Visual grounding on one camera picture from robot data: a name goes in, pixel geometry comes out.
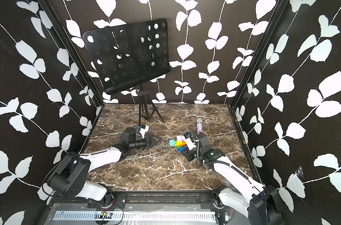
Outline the cyan square lego brick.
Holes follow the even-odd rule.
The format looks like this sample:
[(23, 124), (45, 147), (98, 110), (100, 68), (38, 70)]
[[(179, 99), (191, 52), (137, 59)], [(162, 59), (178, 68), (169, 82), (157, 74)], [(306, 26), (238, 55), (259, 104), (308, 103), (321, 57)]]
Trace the cyan square lego brick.
[(174, 147), (175, 146), (175, 140), (169, 140), (169, 146)]

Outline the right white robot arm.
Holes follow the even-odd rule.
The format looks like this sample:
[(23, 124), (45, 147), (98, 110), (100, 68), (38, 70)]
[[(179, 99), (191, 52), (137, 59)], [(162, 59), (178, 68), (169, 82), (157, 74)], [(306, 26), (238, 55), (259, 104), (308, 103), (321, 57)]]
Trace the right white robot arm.
[(190, 160), (196, 159), (202, 166), (208, 166), (223, 176), (238, 191), (229, 188), (216, 194), (221, 207), (230, 207), (243, 214), (252, 225), (284, 225), (284, 204), (273, 186), (264, 186), (241, 171), (219, 149), (211, 146), (203, 133), (193, 130), (185, 133), (182, 140), (187, 145), (184, 152)]

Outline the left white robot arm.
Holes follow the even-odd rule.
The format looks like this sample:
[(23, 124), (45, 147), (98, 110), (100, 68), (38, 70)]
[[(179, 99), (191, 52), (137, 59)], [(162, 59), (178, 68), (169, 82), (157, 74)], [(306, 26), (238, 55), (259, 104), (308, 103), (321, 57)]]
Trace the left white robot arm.
[(93, 153), (67, 154), (45, 177), (46, 184), (66, 199), (82, 197), (102, 201), (110, 191), (87, 180), (88, 174), (102, 166), (124, 160), (133, 151), (149, 150), (161, 142), (148, 129), (128, 127), (111, 147)]

